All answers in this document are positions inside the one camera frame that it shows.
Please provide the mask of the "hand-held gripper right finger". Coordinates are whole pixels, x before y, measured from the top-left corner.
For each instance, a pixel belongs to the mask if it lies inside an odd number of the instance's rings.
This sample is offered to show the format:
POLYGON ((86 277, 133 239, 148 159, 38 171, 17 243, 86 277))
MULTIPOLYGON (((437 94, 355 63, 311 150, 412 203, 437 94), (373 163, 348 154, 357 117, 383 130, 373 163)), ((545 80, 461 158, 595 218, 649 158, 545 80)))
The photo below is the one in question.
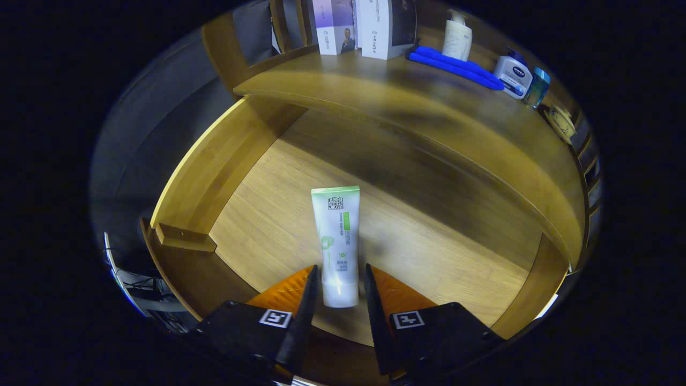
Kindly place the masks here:
POLYGON ((379 372, 392 383, 445 383, 505 344, 465 306, 438 305, 372 264, 364 287, 379 372))

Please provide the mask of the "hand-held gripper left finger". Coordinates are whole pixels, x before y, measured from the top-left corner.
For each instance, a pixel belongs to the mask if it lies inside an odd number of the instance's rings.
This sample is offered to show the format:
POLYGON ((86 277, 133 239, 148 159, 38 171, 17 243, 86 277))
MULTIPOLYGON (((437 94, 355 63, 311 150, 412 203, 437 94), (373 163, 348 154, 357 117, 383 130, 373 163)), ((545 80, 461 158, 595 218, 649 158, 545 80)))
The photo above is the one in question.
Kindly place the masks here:
POLYGON ((188 332, 187 345, 240 384, 290 384, 302 369, 318 294, 312 265, 250 301, 222 303, 188 332))

